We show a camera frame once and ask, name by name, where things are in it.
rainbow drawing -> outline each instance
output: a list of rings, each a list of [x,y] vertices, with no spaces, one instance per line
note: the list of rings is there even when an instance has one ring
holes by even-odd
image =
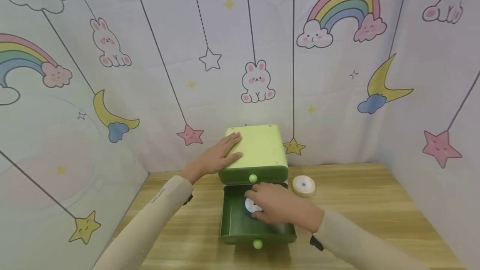
[[[307,18],[297,45],[306,48],[329,46],[333,41],[332,27],[344,18],[357,20],[355,41],[372,40],[386,30],[380,17],[380,0],[319,0]]]
[[[58,65],[48,53],[22,37],[0,33],[0,105],[11,105],[20,99],[18,90],[7,84],[7,74],[16,68],[31,68],[43,77],[47,87],[63,87],[72,73]]]
[[[359,24],[368,13],[375,19],[380,17],[380,0],[319,0],[313,7],[308,20],[317,20],[329,32],[337,21],[353,17]]]

drawer knob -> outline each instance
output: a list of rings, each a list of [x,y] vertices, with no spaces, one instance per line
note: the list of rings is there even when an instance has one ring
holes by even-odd
[[[250,176],[248,177],[249,181],[254,184],[255,182],[257,182],[258,180],[258,177],[255,175],[255,174],[250,174]]]
[[[255,241],[253,241],[253,247],[255,249],[262,249],[263,247],[263,242],[259,239],[256,239]]]

wooden table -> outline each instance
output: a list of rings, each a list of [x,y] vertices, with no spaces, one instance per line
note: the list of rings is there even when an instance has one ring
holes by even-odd
[[[175,173],[152,173],[133,201],[114,237]],[[452,251],[417,209],[401,185],[380,163],[290,167],[288,182],[308,175],[316,183],[312,200],[335,210],[432,269],[464,269]],[[289,246],[255,250],[225,245],[218,239],[223,188],[218,175],[195,184],[193,199],[165,226],[142,270],[193,269],[354,269],[328,251],[309,244],[310,234],[297,229]]]

small yellow star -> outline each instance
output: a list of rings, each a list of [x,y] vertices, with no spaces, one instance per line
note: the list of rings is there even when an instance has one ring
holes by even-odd
[[[235,2],[233,2],[231,0],[227,0],[223,3],[223,6],[227,7],[229,10],[231,10],[234,4],[235,4]]]
[[[311,105],[311,106],[307,109],[307,111],[308,111],[309,113],[313,113],[313,112],[315,112],[316,110],[317,110],[317,109],[316,109],[315,107],[313,107],[313,105]]]
[[[88,241],[92,236],[92,232],[96,231],[100,226],[102,226],[100,223],[95,221],[95,211],[91,212],[86,218],[76,217],[75,225],[77,226],[77,230],[73,233],[72,237],[70,237],[69,242],[82,239],[85,245],[88,244]]]
[[[287,148],[287,154],[288,153],[295,153],[295,154],[301,155],[300,150],[305,148],[305,145],[301,145],[301,144],[297,143],[295,138],[293,138],[288,143],[283,143],[283,146],[285,146],[285,148]]]
[[[187,87],[189,87],[190,89],[193,90],[193,87],[195,87],[196,83],[194,83],[193,81],[191,80],[188,80],[188,84],[187,84]]]
[[[67,167],[65,166],[57,166],[57,175],[64,175]]]

yellow moon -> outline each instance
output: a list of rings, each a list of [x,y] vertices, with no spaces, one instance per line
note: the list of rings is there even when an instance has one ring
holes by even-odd
[[[138,127],[140,124],[140,119],[129,120],[125,119],[110,113],[107,108],[105,107],[105,103],[103,102],[103,94],[105,90],[99,91],[93,97],[93,107],[95,109],[95,113],[97,113],[98,119],[106,126],[110,123],[119,122],[127,125],[129,129],[133,129]]]
[[[413,91],[413,89],[392,90],[385,86],[385,79],[387,78],[388,69],[395,58],[395,55],[396,53],[392,55],[391,58],[389,58],[386,62],[384,62],[370,78],[367,87],[369,96],[372,96],[373,94],[380,94],[386,97],[386,102],[391,102],[392,100],[407,96]]]

